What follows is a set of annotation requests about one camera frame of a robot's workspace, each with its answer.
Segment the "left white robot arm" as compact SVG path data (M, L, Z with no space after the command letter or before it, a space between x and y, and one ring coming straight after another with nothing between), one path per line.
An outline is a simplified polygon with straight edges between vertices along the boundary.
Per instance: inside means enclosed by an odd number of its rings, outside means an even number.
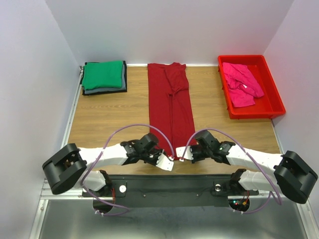
M61 148L42 165L43 172L54 195L80 187L88 170L110 165L128 165L138 161L171 171L173 162L165 151L156 149L159 140L148 133L139 140L124 141L106 148L78 148L70 143Z

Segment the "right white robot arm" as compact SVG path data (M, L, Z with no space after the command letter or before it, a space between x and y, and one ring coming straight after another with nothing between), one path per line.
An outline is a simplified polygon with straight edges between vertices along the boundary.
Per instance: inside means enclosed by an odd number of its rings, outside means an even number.
M219 141L211 131L202 129L190 138L196 145L187 146L184 158L193 163L207 158L217 163L242 166L230 181L238 190L262 190L284 195L291 201L305 204L318 180L315 171L294 151L284 154L265 153L244 148L234 138Z

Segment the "dark red t shirt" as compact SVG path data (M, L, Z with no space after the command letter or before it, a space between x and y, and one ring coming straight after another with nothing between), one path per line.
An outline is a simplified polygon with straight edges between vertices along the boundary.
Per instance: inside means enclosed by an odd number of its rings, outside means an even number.
M159 139L159 147L171 154L171 148L186 146L195 133L194 119L189 95L186 65L148 64L149 122L162 134L151 128Z

